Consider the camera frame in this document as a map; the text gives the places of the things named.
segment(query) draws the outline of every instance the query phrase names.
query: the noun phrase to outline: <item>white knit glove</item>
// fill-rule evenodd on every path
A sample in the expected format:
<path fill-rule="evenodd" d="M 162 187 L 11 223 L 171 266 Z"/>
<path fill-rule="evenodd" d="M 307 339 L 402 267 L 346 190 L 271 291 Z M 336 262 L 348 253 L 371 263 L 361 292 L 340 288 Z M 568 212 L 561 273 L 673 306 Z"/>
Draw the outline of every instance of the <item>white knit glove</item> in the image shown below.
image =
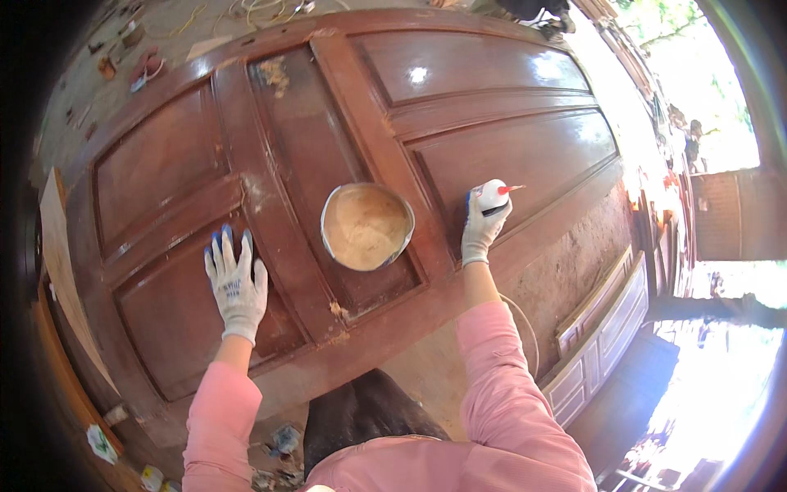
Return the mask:
<path fill-rule="evenodd" d="M 232 250 L 232 230 L 228 225 L 221 228 L 221 245 L 216 232 L 213 233 L 211 243 L 212 255 L 210 249 L 205 248 L 205 272 L 224 319 L 221 339 L 224 340 L 227 335 L 240 335 L 255 346 L 257 327 L 268 307 L 268 270 L 262 260 L 254 261 L 252 283 L 252 239 L 249 229 L 243 232 L 241 256 L 237 264 Z"/>
<path fill-rule="evenodd" d="M 478 207 L 478 195 L 475 193 L 475 188 L 470 190 L 467 198 L 467 222 L 464 223 L 464 232 L 462 233 L 462 267 L 473 261 L 483 261 L 489 264 L 490 261 L 486 255 L 512 210 L 513 205 L 509 198 L 504 209 L 484 217 Z"/>

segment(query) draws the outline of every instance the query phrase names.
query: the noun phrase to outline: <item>glue bottle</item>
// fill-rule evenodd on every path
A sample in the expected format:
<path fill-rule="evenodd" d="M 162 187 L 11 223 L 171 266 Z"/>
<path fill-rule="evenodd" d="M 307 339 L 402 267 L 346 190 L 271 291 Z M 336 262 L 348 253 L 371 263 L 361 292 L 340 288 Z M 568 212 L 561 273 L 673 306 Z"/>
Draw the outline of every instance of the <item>glue bottle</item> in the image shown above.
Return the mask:
<path fill-rule="evenodd" d="M 508 187 L 501 179 L 491 179 L 479 187 L 473 189 L 475 196 L 478 197 L 478 206 L 484 217 L 500 212 L 508 203 L 508 192 L 524 188 Z"/>

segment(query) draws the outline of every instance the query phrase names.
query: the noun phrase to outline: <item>red nozzle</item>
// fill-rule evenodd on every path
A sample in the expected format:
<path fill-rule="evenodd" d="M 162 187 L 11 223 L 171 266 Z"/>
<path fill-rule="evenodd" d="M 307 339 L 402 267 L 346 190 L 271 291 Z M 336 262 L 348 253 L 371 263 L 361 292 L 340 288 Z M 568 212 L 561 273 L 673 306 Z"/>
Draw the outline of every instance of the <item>red nozzle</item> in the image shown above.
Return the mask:
<path fill-rule="evenodd" d="M 506 194 L 509 191 L 518 190 L 519 188 L 524 188 L 524 185 L 520 185 L 517 187 L 497 187 L 497 194 Z"/>

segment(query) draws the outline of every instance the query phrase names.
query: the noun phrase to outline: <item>sleeve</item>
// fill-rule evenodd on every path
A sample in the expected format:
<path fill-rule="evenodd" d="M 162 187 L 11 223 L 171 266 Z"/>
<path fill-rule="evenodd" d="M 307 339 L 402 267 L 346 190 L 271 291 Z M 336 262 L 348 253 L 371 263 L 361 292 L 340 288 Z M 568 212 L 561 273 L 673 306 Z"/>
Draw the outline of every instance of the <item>sleeve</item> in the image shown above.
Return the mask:
<path fill-rule="evenodd" d="M 593 483 L 585 455 L 555 422 L 527 371 L 508 306 L 492 301 L 469 309 L 456 320 L 456 337 L 467 371 L 460 412 L 468 438 Z"/>
<path fill-rule="evenodd" d="M 245 375 L 224 362 L 208 366 L 186 422 L 184 491 L 250 490 L 249 434 L 261 400 Z"/>

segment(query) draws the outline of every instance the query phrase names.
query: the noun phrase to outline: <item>concrete floor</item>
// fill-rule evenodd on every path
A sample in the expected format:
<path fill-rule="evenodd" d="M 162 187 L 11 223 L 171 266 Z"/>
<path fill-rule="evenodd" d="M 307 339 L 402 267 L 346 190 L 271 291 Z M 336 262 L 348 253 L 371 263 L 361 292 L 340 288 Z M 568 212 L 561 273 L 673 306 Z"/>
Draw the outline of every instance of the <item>concrete floor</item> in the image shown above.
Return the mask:
<path fill-rule="evenodd" d="M 346 3 L 354 9 L 383 6 L 428 8 L 427 0 L 346 0 Z M 84 144 L 83 134 L 92 121 L 98 124 L 107 121 L 122 105 L 133 99 L 128 90 L 128 74 L 148 46 L 158 45 L 168 67 L 174 68 L 186 60 L 192 44 L 196 42 L 222 35 L 239 37 L 252 31 L 253 28 L 244 20 L 223 17 L 216 22 L 230 4 L 231 0 L 210 2 L 182 34 L 155 39 L 152 35 L 182 26 L 201 2 L 147 2 L 142 22 L 149 35 L 125 54 L 114 80 L 106 81 L 98 73 L 99 54 L 91 56 L 87 48 L 79 47 L 50 98 L 42 124 L 39 165 L 33 166 L 31 174 L 33 183 L 42 185 L 52 166 L 66 166 L 71 162 Z M 317 7 L 310 15 L 341 10 L 343 7 L 335 0 L 317 0 Z M 641 165 L 663 166 L 663 160 L 659 160 L 649 119 L 633 83 L 589 21 L 578 10 L 571 12 L 578 25 L 578 33 L 573 35 L 573 39 L 569 36 L 567 41 L 576 46 L 579 60 L 589 73 L 594 91 L 619 141 L 626 167 L 626 184 L 631 188 L 636 186 L 636 175 Z M 89 40 L 95 43 L 110 39 L 124 24 L 124 19 L 127 18 L 113 16 Z M 65 113 L 69 108 L 72 108 L 76 119 L 89 105 L 92 105 L 90 112 L 81 128 L 74 128 L 73 122 L 70 126 L 66 124 Z M 502 293 L 519 304 L 536 331 L 541 353 L 540 375 L 558 361 L 556 327 L 592 290 L 599 272 L 612 264 L 631 243 L 632 230 L 628 194 L 621 182 L 564 237 L 523 269 L 515 280 L 498 286 Z M 520 330 L 520 334 L 524 352 L 530 357 L 534 351 L 533 341 L 526 331 Z M 459 421 L 459 405 L 466 383 L 453 335 L 453 323 L 440 327 L 387 361 L 382 369 L 414 400 L 421 402 L 452 438 L 466 438 Z M 257 422 L 249 441 L 249 462 L 252 466 L 271 472 L 277 468 L 297 471 L 302 461 L 301 449 L 295 452 L 293 461 L 283 464 L 278 459 L 267 457 L 264 444 L 270 442 L 271 432 L 284 423 L 292 423 L 302 431 L 307 409 L 306 404 L 300 405 Z M 137 445 L 128 443 L 125 459 L 135 467 L 153 462 L 167 477 L 179 479 L 183 473 L 182 451 L 182 448 L 152 449 L 149 443 L 144 442 Z"/>

